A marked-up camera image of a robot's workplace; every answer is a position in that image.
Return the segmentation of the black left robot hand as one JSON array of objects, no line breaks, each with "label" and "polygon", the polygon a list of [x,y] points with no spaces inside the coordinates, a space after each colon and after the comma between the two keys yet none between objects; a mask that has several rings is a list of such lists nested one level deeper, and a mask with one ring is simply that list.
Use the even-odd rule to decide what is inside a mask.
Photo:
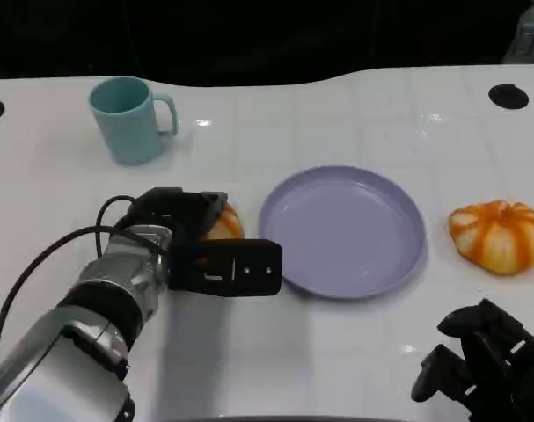
[{"label": "black left robot hand", "polygon": [[163,247],[166,257],[225,258],[223,244],[209,246],[204,237],[227,207],[224,192],[185,192],[181,188],[154,187],[137,197],[116,226],[152,225],[167,228],[172,240]]}]

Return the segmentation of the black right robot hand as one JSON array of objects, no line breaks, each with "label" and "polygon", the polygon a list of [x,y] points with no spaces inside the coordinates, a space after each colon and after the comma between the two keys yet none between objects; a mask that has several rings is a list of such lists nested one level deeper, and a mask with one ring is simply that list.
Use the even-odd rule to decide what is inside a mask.
[{"label": "black right robot hand", "polygon": [[534,421],[534,336],[488,299],[450,312],[437,330],[461,342],[463,357],[440,344],[421,363],[411,398],[441,392],[470,421]]}]

